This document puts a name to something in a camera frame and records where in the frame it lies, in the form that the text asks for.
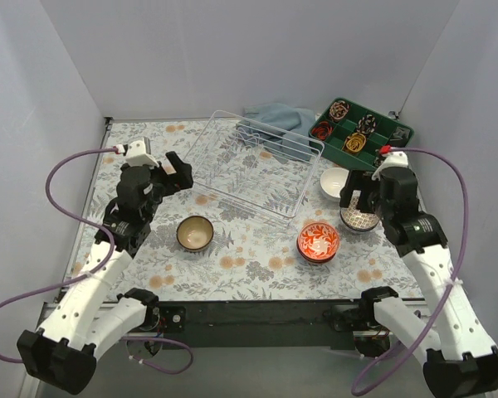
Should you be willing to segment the plain white ribbed bowl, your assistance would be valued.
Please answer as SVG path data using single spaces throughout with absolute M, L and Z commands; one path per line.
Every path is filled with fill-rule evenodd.
M 325 170 L 320 176 L 320 189 L 323 196 L 331 201 L 339 201 L 348 175 L 349 171 L 341 167 Z

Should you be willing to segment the brown floral pattern bowl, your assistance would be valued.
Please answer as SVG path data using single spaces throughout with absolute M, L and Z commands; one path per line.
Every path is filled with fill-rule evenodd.
M 348 228 L 358 232 L 371 231 L 379 223 L 375 214 L 362 213 L 353 207 L 341 208 L 340 218 Z

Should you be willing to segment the orange white floral bowl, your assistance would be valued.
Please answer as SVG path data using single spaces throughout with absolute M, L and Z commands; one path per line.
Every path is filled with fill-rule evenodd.
M 338 251 L 340 236 L 332 225 L 313 222 L 301 229 L 296 244 L 309 256 L 324 257 Z

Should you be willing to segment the black glazed bowl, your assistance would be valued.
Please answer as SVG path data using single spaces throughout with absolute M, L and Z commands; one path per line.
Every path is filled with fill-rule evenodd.
M 212 242 L 212 222 L 204 216 L 189 216 L 182 220 L 176 231 L 177 242 L 190 252 L 206 249 Z

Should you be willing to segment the blue white zigzag bowl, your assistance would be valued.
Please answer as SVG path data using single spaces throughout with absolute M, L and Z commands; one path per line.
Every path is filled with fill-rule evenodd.
M 306 256 L 304 253 L 300 252 L 300 256 L 302 257 L 302 259 L 313 265 L 322 265 L 328 263 L 335 257 L 335 255 L 336 253 L 324 259 L 315 259 L 315 258 L 310 258 Z

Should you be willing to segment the red diamond pattern bowl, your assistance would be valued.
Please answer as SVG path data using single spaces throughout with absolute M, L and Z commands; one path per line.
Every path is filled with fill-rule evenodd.
M 353 233 L 370 232 L 379 224 L 379 218 L 376 215 L 341 216 L 340 219 Z

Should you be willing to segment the pale green bowl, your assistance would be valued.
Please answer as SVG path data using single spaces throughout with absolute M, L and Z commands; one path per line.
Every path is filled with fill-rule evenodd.
M 327 258 L 327 257 L 329 257 L 329 256 L 333 255 L 334 253 L 337 253 L 337 251 L 334 251 L 334 252 L 333 252 L 333 253 L 331 253 L 330 255 L 326 255 L 326 256 L 324 256 L 324 257 L 314 257 L 314 256 L 309 256 L 309 255 L 307 255 L 307 254 L 306 254 L 306 252 L 305 252 L 305 251 L 303 251 L 300 247 L 298 247 L 298 248 L 297 248 L 297 251 L 298 251 L 299 255 L 300 255 L 300 252 L 302 252 L 302 253 L 304 253 L 306 256 L 308 256 L 308 257 L 310 257 L 310 258 L 315 258 L 315 259 L 324 259 L 324 258 Z

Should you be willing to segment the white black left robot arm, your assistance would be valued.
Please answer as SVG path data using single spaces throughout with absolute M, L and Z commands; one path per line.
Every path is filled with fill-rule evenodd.
M 101 318 L 96 314 L 149 235 L 163 199 L 193 186 L 191 165 L 174 151 L 166 157 L 171 174 L 148 154 L 125 154 L 116 195 L 105 208 L 83 270 L 38 329 L 23 331 L 17 340 L 30 376 L 77 395 L 89 384 L 98 360 L 125 334 L 159 325 L 159 299 L 145 289 L 131 289 Z

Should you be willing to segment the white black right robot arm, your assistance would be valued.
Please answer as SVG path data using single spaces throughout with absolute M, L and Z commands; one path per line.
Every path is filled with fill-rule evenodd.
M 412 272 L 430 316 L 421 320 L 390 288 L 363 292 L 359 321 L 382 326 L 406 347 L 401 366 L 414 357 L 435 397 L 468 397 L 498 389 L 498 346 L 478 320 L 456 276 L 447 238 L 437 219 L 421 211 L 417 178 L 407 167 L 354 170 L 340 205 L 376 215 L 383 232 Z

